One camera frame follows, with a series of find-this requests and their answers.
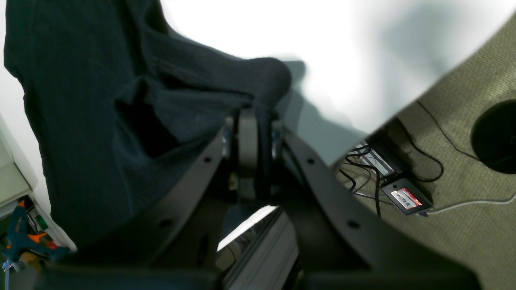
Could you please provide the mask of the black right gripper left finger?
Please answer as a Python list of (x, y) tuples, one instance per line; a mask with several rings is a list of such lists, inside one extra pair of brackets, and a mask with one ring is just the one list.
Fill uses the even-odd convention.
[(166, 196), (76, 255), (94, 269), (209, 268), (228, 204), (255, 201), (258, 124), (250, 108), (227, 117)]

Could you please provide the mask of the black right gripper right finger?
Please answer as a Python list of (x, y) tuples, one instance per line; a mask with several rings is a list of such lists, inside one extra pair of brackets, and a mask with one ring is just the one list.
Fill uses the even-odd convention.
[(299, 290), (479, 290), (472, 270), (361, 204), (276, 114), (259, 125), (268, 134), (271, 201), (295, 231)]

